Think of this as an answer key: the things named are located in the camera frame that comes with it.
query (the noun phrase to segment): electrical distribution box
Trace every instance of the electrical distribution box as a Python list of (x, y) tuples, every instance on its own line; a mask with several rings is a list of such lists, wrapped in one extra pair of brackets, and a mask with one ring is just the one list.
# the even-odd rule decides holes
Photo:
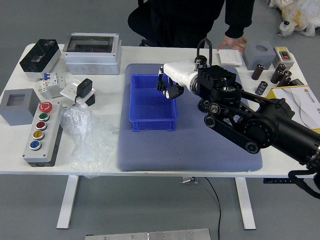
[(120, 72), (118, 33), (72, 33), (63, 52), (72, 74), (118, 75)]

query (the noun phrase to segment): robotic arm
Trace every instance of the robotic arm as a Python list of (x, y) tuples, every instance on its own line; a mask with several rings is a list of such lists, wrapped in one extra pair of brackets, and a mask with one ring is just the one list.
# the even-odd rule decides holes
[[(162, 81), (166, 74), (170, 88)], [(314, 175), (320, 189), (320, 134), (292, 120), (294, 112), (285, 99), (267, 99), (251, 94), (236, 82), (236, 74), (220, 66), (207, 67), (199, 54), (195, 64), (179, 61), (164, 64), (159, 71), (157, 90), (167, 99), (182, 95), (186, 87), (201, 97), (200, 111), (207, 113), (204, 124), (251, 154), (273, 146), (307, 170), (290, 171), (288, 177), (315, 198), (320, 193), (312, 190), (297, 175)], [(241, 100), (259, 104), (254, 111)]]

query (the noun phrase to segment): metal plate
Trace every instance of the metal plate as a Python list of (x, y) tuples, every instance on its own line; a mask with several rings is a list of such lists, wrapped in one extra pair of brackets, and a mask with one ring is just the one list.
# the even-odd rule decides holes
[(88, 235), (85, 240), (210, 240), (208, 228), (111, 235)]

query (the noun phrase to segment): human hand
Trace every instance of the human hand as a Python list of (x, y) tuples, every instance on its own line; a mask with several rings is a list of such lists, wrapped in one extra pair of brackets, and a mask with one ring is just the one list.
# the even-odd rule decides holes
[(229, 46), (233, 50), (238, 50), (240, 53), (244, 53), (247, 46), (247, 38), (244, 35), (239, 38), (231, 38), (225, 35), (223, 42), (217, 50), (224, 49), (226, 46)]

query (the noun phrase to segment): blue plastic bin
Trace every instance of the blue plastic bin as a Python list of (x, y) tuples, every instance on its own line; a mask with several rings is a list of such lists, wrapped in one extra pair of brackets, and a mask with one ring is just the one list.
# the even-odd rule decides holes
[(178, 120), (177, 102), (166, 99), (157, 91), (158, 75), (133, 74), (130, 88), (129, 120), (132, 131), (176, 130)]

